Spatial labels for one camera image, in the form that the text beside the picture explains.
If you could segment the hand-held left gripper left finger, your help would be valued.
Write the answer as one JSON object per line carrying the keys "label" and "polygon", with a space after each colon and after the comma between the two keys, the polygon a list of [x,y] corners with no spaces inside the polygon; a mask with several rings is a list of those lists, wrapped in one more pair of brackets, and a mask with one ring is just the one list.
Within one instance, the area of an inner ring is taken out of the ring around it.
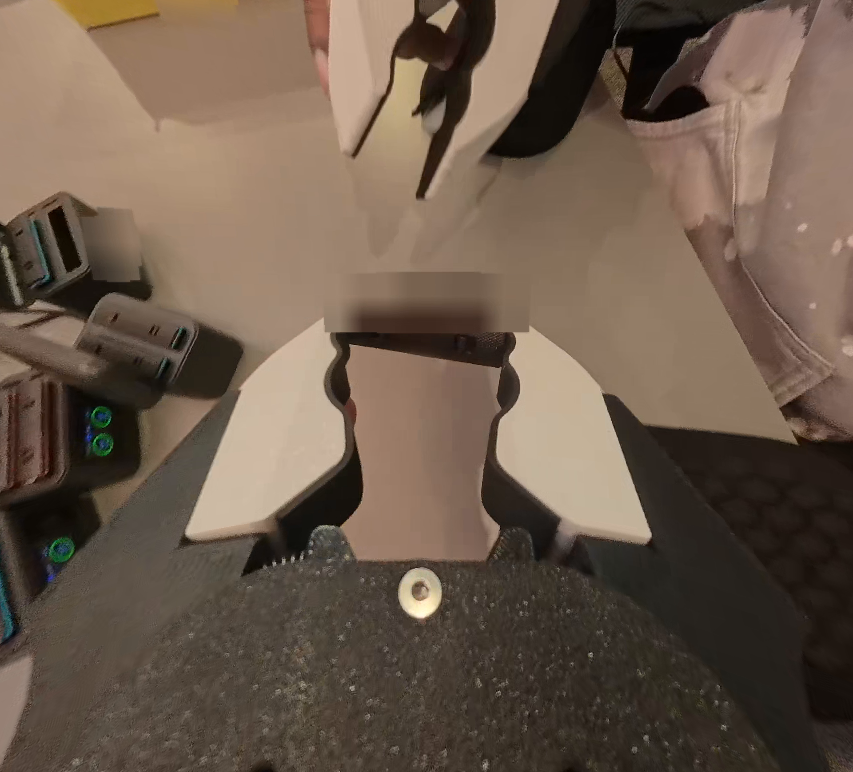
{"label": "hand-held left gripper left finger", "polygon": [[301,543],[343,525],[361,502],[347,412],[347,342],[320,319],[240,386],[184,535],[211,542],[279,532]]}

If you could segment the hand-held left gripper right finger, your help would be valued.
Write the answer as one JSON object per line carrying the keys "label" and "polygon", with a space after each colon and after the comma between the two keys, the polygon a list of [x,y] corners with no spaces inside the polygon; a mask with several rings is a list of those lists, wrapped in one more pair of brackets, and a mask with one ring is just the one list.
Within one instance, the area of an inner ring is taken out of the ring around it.
{"label": "hand-held left gripper right finger", "polygon": [[536,330],[508,336],[485,455],[485,513],[536,548],[652,540],[598,382]]}

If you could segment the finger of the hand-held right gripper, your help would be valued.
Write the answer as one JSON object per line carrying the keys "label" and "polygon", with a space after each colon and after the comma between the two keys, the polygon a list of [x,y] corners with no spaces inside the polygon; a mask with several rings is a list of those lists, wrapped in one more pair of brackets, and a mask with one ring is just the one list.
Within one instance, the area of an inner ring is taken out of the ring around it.
{"label": "finger of the hand-held right gripper", "polygon": [[419,181],[438,194],[475,166],[525,103],[560,0],[469,0],[461,50],[451,69],[427,75],[419,112],[442,107]]}
{"label": "finger of the hand-held right gripper", "polygon": [[389,93],[395,49],[416,13],[416,0],[330,2],[329,96],[339,148],[349,158]]}

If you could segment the black camera battery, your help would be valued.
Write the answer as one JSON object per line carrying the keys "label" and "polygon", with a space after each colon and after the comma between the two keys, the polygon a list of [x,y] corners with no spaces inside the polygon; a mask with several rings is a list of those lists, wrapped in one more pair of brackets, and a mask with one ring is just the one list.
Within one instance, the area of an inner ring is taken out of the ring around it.
{"label": "black camera battery", "polygon": [[516,344],[512,333],[485,334],[384,334],[342,333],[338,341],[420,358],[500,368]]}

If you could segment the person's grey mottled clothing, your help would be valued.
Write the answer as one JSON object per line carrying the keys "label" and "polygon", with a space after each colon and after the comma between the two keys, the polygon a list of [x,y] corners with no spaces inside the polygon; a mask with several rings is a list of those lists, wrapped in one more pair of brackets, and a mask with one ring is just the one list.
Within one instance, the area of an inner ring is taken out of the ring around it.
{"label": "person's grey mottled clothing", "polygon": [[852,0],[766,0],[664,74],[629,123],[795,435],[852,437]]}

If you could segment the black honeycomb cushion pad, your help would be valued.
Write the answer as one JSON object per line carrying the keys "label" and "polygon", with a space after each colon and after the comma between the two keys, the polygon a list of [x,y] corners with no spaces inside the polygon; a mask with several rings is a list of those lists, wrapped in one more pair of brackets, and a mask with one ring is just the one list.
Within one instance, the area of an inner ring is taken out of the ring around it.
{"label": "black honeycomb cushion pad", "polygon": [[825,452],[772,438],[649,429],[805,618],[813,714],[851,722],[851,469]]}

